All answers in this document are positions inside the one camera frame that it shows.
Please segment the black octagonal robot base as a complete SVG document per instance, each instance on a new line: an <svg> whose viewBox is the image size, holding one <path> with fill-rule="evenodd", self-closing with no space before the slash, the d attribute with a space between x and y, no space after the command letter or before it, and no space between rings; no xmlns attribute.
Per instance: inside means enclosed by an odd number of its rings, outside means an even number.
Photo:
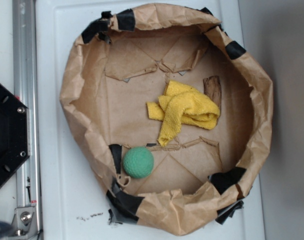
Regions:
<svg viewBox="0 0 304 240"><path fill-rule="evenodd" d="M29 157L27 113L0 83L0 189Z"/></svg>

